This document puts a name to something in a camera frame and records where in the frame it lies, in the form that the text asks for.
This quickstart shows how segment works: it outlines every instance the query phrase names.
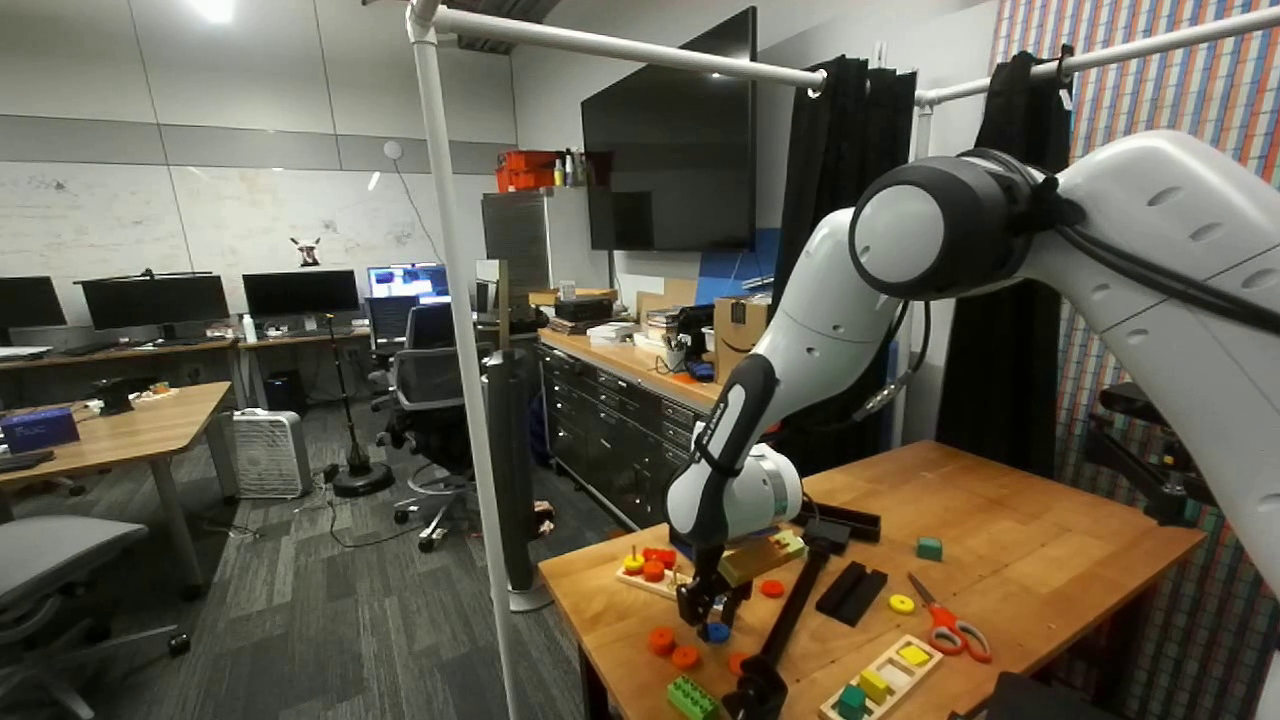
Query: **red box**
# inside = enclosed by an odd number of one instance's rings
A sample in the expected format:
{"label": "red box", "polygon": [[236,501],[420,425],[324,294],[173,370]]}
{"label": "red box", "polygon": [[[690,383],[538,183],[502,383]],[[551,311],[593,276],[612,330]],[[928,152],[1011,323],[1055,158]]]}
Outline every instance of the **red box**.
{"label": "red box", "polygon": [[497,191],[557,189],[557,152],[503,152],[497,164]]}

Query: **keyboard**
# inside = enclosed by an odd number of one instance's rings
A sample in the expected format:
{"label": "keyboard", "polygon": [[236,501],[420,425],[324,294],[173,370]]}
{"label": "keyboard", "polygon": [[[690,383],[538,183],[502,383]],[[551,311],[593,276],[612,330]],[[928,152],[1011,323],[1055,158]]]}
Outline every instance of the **keyboard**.
{"label": "keyboard", "polygon": [[105,349],[120,349],[120,344],[115,340],[76,340],[76,344],[57,349],[57,356],[92,356]]}
{"label": "keyboard", "polygon": [[0,473],[21,473],[21,470],[35,470],[46,465],[54,451],[35,449],[35,451],[0,451]]}
{"label": "keyboard", "polygon": [[48,344],[0,344],[0,359],[48,356]]}

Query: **trash can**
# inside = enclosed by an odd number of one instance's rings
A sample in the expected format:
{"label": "trash can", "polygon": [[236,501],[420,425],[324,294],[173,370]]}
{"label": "trash can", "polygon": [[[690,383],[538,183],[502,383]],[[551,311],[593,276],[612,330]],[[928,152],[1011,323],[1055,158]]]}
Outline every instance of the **trash can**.
{"label": "trash can", "polygon": [[310,409],[304,377],[298,370],[270,377],[270,409],[274,411],[304,411]]}

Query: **cabinet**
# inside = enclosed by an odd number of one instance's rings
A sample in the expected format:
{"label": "cabinet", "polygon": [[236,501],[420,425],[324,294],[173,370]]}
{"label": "cabinet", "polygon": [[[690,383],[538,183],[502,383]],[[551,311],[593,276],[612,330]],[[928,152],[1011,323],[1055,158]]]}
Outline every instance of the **cabinet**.
{"label": "cabinet", "polygon": [[588,191],[489,191],[485,255],[508,264],[512,294],[542,294],[571,282],[582,290],[607,286],[607,255],[593,253]]}
{"label": "cabinet", "polygon": [[544,349],[544,395],[557,465],[616,522],[662,526],[670,485],[693,465],[698,409],[561,349]]}

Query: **ceiling light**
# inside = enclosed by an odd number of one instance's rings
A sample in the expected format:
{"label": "ceiling light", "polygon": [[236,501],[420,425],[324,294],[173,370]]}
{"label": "ceiling light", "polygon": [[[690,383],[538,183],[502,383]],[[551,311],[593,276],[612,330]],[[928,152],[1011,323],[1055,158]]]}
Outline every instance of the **ceiling light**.
{"label": "ceiling light", "polygon": [[236,0],[188,0],[204,26],[231,26]]}

